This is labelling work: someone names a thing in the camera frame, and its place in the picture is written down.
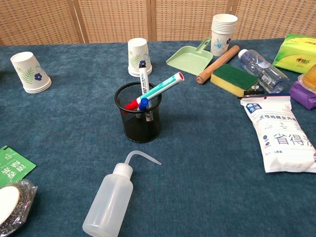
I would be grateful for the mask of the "red capped marker pen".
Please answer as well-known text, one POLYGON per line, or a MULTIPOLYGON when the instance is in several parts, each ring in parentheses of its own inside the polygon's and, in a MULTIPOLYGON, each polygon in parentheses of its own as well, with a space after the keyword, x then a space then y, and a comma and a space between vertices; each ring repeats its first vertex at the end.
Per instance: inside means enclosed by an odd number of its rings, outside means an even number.
POLYGON ((152 98, 160 95, 161 93, 163 93, 164 91, 168 90, 169 88, 171 88, 171 87, 175 86, 176 84, 184 81, 184 79, 185 78, 184 78, 183 74, 181 72, 177 72, 173 76, 169 77, 165 81, 161 82, 157 86, 155 86, 152 89, 150 89, 145 94, 139 96, 138 98, 136 98, 135 100, 130 102, 128 105, 126 105, 124 107, 124 109, 132 111, 132 110, 136 109, 139 106, 139 104, 141 102, 141 99, 147 98, 148 100, 151 100, 152 98))

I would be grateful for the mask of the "black mesh pen holder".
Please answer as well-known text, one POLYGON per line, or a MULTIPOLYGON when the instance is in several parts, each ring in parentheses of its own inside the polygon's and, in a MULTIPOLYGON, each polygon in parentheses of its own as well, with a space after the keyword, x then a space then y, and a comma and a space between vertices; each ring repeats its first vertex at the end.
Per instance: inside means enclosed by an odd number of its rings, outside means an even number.
POLYGON ((147 143, 157 138, 161 131, 159 105, 162 95, 150 100, 151 107, 147 111, 125 109, 125 106, 141 95, 141 83, 130 82, 117 90, 115 103, 120 109, 126 137, 133 142, 147 143))

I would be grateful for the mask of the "white marker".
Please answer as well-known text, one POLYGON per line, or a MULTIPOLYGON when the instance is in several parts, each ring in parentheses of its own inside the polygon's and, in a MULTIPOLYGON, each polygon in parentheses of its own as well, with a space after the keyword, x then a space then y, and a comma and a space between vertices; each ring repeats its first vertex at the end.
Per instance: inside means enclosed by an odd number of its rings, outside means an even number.
MULTIPOLYGON (((139 62, 139 74, 140 74, 140 81, 141 81, 141 88, 142 88, 142 94, 147 93, 150 90, 149 82, 148 82, 148 74, 147 74, 147 68, 146 68, 146 61, 141 60, 139 62)), ((152 111, 149 111, 146 113, 146 121, 150 122, 153 121, 153 113, 152 111)))

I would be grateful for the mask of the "blue felt table cover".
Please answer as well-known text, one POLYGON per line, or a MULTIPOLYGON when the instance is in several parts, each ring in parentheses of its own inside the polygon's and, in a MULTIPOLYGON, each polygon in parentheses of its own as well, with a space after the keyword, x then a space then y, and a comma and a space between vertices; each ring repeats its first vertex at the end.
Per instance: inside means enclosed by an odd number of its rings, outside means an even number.
POLYGON ((0 46, 0 147, 36 164, 38 192, 11 237, 85 237, 105 175, 131 159, 134 185, 120 237, 316 237, 316 174, 265 173, 240 101, 207 82, 162 95, 161 133, 129 141, 114 96, 136 81, 126 43, 0 46), (34 54, 51 86, 27 93, 10 58, 34 54))

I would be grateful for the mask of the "leaf print paper cup stack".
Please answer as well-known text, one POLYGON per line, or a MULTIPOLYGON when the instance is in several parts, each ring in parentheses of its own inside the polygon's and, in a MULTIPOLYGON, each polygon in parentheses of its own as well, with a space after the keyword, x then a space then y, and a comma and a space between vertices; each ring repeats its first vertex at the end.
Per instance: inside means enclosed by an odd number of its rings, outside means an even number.
POLYGON ((15 71, 27 93, 35 94, 45 91, 51 86, 51 79, 41 67, 32 52, 25 51, 11 58, 15 71))
POLYGON ((128 73, 133 77, 139 77, 139 62, 145 60, 147 74, 152 72, 147 40, 133 38, 128 41, 128 73))

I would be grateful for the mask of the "wooden rolling pin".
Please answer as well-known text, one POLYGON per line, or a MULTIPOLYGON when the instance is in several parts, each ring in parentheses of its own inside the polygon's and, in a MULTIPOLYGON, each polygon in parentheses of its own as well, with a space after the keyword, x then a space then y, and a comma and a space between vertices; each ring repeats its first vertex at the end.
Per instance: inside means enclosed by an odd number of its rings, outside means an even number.
POLYGON ((226 51, 222 56, 220 56, 216 61, 210 64, 206 69, 204 69, 198 76, 196 76, 196 82, 198 84, 204 84, 212 75, 213 71, 227 63, 240 51, 238 45, 234 45, 228 51, 226 51))

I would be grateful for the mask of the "translucent squeeze wash bottle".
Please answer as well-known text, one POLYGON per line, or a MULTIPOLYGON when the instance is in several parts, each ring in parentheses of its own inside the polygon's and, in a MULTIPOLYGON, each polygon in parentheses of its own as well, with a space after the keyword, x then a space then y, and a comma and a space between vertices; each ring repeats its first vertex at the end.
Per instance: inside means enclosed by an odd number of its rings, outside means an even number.
POLYGON ((133 155, 161 165, 152 156, 138 150, 131 151, 123 163, 117 163, 113 172, 104 177, 84 220, 82 229, 92 237, 118 237, 133 191, 130 181, 133 168, 129 162, 133 155))

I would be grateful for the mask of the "black binder clip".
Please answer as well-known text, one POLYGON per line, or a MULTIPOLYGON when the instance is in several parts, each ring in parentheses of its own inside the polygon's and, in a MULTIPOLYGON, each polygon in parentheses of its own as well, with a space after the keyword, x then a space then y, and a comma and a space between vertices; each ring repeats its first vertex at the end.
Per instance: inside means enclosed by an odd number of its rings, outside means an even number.
POLYGON ((258 85, 251 86, 250 90, 244 91, 243 95, 239 96, 238 99, 265 94, 265 91, 259 89, 259 87, 260 86, 258 86, 258 85))

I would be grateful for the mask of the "clear plastic water bottle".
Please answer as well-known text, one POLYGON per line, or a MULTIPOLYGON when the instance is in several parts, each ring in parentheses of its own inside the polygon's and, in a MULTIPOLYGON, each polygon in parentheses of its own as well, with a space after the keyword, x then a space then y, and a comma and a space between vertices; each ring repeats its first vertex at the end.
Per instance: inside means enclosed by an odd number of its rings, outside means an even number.
POLYGON ((242 67, 258 78, 259 84, 268 93, 280 93, 289 78, 253 49, 242 49, 238 53, 242 67))

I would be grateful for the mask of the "white printed plastic bag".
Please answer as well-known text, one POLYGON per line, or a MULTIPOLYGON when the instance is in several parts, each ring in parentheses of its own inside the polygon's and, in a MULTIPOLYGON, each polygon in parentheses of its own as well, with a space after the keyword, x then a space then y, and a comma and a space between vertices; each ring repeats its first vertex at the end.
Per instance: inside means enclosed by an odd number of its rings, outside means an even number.
POLYGON ((255 128, 266 173, 316 173, 316 149, 292 113, 290 95, 249 96, 240 104, 255 128))

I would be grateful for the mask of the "purple wrapped pack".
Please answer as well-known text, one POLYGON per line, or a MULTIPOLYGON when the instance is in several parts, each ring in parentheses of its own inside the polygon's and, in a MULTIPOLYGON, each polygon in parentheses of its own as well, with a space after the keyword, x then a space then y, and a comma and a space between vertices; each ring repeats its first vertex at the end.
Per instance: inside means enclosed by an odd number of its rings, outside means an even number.
POLYGON ((316 94, 305 89, 298 81, 290 89, 290 96, 308 110, 316 109, 316 94))

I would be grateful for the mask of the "green tissue pack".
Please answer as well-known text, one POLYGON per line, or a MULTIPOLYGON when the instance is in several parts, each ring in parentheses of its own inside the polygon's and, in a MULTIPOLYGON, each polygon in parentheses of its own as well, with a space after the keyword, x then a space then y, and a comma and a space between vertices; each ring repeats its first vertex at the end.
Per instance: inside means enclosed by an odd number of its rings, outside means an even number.
POLYGON ((316 64, 316 37, 287 34, 273 61, 277 68, 306 73, 316 64))

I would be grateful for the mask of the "green tea packet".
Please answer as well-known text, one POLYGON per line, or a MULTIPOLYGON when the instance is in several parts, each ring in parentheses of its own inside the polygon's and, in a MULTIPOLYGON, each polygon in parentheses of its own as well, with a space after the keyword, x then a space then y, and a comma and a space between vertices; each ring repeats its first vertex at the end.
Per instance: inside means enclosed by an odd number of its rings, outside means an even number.
POLYGON ((0 187, 22 180, 36 165, 5 145, 0 148, 0 187))

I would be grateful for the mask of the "orange jelly cup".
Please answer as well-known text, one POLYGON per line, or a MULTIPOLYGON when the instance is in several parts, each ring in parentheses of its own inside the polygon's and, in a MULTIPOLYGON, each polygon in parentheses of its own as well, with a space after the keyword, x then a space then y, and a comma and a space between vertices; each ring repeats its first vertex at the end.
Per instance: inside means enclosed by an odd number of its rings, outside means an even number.
POLYGON ((316 64, 305 74, 298 76, 298 82, 308 91, 316 94, 316 64))

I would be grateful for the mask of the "white spoon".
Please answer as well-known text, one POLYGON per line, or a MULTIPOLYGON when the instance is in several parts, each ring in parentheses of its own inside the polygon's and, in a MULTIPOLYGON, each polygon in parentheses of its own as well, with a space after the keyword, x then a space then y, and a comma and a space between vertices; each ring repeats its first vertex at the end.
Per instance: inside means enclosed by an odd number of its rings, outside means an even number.
POLYGON ((20 197, 20 191, 15 186, 0 189, 0 225, 11 215, 20 197))

